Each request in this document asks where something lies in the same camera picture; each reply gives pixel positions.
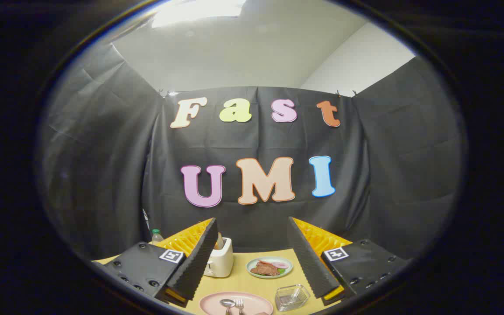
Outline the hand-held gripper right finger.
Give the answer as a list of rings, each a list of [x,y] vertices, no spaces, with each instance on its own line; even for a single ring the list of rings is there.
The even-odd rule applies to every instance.
[[[288,217],[287,239],[324,305],[369,292],[410,262],[368,239],[348,241],[294,217]]]

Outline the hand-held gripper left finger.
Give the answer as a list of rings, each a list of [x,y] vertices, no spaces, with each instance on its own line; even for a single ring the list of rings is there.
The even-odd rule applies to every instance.
[[[194,299],[217,237],[217,221],[210,218],[157,245],[138,242],[94,265],[131,293],[184,308]]]

